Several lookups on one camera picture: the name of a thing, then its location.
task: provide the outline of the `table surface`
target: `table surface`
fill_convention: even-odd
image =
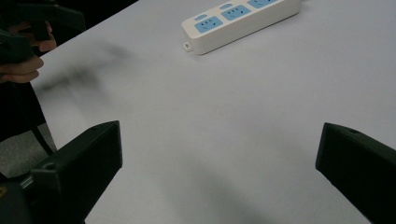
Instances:
[[[396,1],[303,0],[186,52],[181,23],[223,3],[140,0],[42,57],[57,147],[120,121],[124,164],[87,223],[369,223],[315,161],[324,122],[396,148]]]

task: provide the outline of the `blue outlet panel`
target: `blue outlet panel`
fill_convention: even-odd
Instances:
[[[228,9],[227,11],[221,12],[221,15],[223,17],[225,17],[225,19],[232,21],[232,20],[235,20],[236,18],[239,18],[241,16],[245,16],[249,12],[251,12],[251,11],[247,7],[240,5],[240,6]]]
[[[207,32],[211,29],[214,29],[220,25],[222,25],[223,22],[219,20],[218,17],[211,17],[209,19],[206,19],[204,21],[200,21],[195,24],[195,28],[202,34],[204,32]]]
[[[277,0],[250,0],[247,3],[255,8],[265,7]]]

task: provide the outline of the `power strip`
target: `power strip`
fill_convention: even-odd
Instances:
[[[206,54],[297,14],[301,0],[231,0],[181,23],[186,51]]]

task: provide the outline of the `dark sleeve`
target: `dark sleeve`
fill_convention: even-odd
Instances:
[[[30,83],[17,84],[14,86],[8,82],[0,84],[0,142],[17,134],[25,133],[30,130],[23,113],[28,115],[35,126],[45,123],[44,114],[36,98],[33,87]],[[21,98],[15,97],[15,90],[21,94]]]

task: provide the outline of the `hand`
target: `hand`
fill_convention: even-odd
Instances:
[[[37,41],[33,33],[21,33],[22,30],[30,28],[28,22],[21,22],[18,25],[12,26],[8,31],[12,34],[18,34],[26,36],[31,46],[38,46],[41,52],[50,51],[57,47],[55,38],[52,35],[52,29],[50,24],[46,22],[47,30],[49,32],[50,40]],[[0,65],[0,83],[11,81],[17,83],[26,83],[38,77],[39,73],[37,69],[42,67],[44,62],[37,56],[30,58],[22,63],[8,63]]]

